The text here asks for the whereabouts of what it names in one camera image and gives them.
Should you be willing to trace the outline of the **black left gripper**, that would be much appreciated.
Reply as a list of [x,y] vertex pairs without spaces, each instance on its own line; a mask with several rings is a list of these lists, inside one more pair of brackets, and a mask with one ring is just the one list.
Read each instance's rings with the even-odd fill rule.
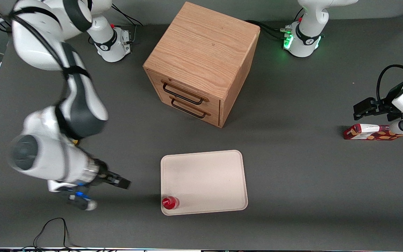
[[387,96],[381,99],[381,82],[377,82],[377,100],[375,98],[366,98],[354,105],[354,120],[358,121],[368,116],[378,116],[387,114],[389,122],[396,119],[403,120],[403,112],[393,105],[393,100],[403,92],[403,82],[390,89]]

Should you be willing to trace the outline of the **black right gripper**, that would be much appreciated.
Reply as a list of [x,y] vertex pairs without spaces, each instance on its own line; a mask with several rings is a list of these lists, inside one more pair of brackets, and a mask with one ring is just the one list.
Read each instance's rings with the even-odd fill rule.
[[101,161],[100,159],[93,159],[96,167],[99,169],[96,177],[93,179],[93,186],[101,185],[103,183],[110,185],[117,185],[122,189],[129,189],[131,185],[131,181],[121,177],[120,175],[109,171],[108,165],[106,162]]

